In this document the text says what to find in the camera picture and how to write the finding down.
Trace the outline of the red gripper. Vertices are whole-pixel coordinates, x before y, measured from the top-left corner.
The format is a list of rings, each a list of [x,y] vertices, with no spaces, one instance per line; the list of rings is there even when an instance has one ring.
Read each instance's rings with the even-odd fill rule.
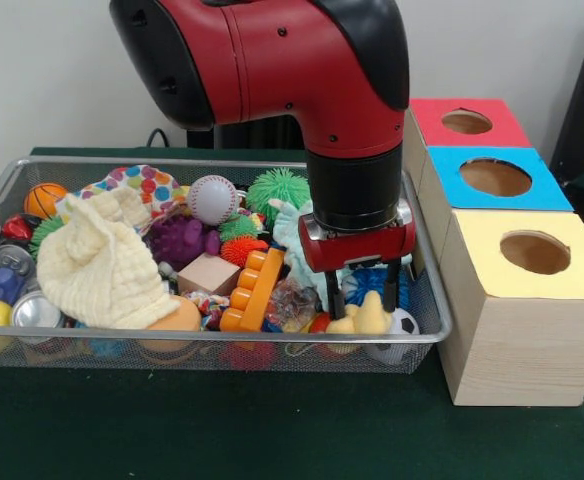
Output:
[[[332,320],[345,316],[341,280],[346,266],[366,262],[387,264],[383,309],[399,307],[401,259],[416,242],[416,223],[411,210],[399,210],[398,222],[376,230],[336,233],[323,229],[312,214],[298,220],[298,233],[306,263],[313,272],[324,273],[328,312]]]

